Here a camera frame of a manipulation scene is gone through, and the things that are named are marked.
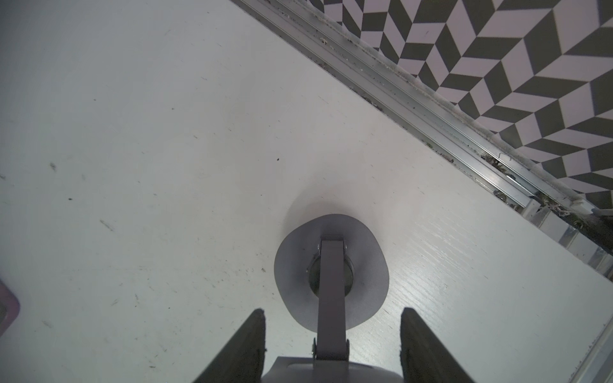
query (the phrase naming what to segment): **circular gray disc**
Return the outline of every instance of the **circular gray disc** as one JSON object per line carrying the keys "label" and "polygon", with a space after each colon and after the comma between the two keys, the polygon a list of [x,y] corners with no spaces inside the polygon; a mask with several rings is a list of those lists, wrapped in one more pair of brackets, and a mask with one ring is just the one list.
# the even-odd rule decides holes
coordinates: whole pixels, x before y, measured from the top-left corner
{"label": "circular gray disc", "polygon": [[345,297],[345,326],[355,327],[380,309],[387,296],[389,272],[372,232],[360,221],[343,214],[328,214],[292,231],[275,257],[275,281],[283,303],[294,319],[317,332],[319,301],[308,283],[308,267],[319,253],[322,236],[340,235],[353,268],[353,286]]}

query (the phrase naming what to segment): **metal bracket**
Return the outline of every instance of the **metal bracket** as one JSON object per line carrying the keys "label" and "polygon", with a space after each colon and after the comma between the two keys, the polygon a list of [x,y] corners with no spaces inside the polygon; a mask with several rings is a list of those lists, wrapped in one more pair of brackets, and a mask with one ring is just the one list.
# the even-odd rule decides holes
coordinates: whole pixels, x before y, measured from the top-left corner
{"label": "metal bracket", "polygon": [[319,312],[317,360],[349,360],[349,343],[345,332],[345,243],[322,239],[319,247],[321,271],[319,274]]}

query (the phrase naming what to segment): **metal door track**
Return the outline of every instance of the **metal door track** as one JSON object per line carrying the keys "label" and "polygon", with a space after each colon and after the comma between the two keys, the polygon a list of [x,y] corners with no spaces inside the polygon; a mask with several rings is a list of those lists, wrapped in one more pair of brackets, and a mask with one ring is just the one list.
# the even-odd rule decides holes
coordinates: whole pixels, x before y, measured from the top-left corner
{"label": "metal door track", "polygon": [[[613,230],[590,215],[591,205],[574,191],[545,173],[536,174],[539,170],[532,162],[518,157],[505,143],[494,144],[486,137],[488,133],[479,132],[477,126],[470,126],[471,122],[454,113],[451,104],[445,105],[446,101],[413,76],[394,69],[385,57],[343,32],[307,2],[232,2],[525,218],[530,220],[537,211],[541,215],[554,213],[567,227],[581,231],[598,244],[598,259],[612,265],[610,270],[598,262],[592,268],[613,276],[613,257],[609,261],[611,255],[607,254],[613,246]],[[568,237],[554,240],[567,249],[573,242]]]}

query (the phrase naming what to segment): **wooden floor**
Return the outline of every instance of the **wooden floor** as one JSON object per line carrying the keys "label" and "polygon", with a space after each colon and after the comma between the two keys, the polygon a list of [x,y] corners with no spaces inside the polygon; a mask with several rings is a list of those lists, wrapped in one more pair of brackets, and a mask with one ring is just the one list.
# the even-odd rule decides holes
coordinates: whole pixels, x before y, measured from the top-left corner
{"label": "wooden floor", "polygon": [[566,382],[613,285],[228,0],[0,12],[7,382],[191,382],[255,308],[265,369],[314,333],[281,240],[344,213],[390,270],[351,360],[400,371],[402,308],[476,382]]}

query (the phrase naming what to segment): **pink object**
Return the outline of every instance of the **pink object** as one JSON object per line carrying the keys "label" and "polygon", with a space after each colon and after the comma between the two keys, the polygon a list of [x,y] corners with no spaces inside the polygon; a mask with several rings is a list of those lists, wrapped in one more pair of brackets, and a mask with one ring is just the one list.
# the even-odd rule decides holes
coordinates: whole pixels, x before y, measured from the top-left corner
{"label": "pink object", "polygon": [[19,301],[13,293],[0,282],[0,336],[6,331],[19,314]]}

